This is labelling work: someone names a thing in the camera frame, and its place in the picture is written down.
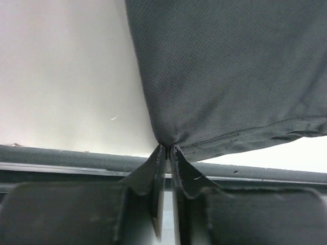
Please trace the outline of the black t shirt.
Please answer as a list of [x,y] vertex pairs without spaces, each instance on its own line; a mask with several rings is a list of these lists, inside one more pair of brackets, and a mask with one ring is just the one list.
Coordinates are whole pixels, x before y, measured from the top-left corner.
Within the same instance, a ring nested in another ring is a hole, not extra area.
[[126,1],[151,126],[191,161],[326,135],[326,1]]

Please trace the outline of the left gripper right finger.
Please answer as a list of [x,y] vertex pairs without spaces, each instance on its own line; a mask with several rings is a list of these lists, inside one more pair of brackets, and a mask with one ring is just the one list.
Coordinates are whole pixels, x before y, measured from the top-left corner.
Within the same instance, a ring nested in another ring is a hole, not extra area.
[[326,244],[326,202],[313,188],[223,188],[170,148],[177,244]]

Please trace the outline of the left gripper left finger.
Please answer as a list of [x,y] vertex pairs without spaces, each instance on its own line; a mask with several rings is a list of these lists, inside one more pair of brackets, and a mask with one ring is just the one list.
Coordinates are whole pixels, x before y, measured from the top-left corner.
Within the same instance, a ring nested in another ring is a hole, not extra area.
[[1,244],[152,244],[161,238],[166,148],[118,182],[35,182],[1,203]]

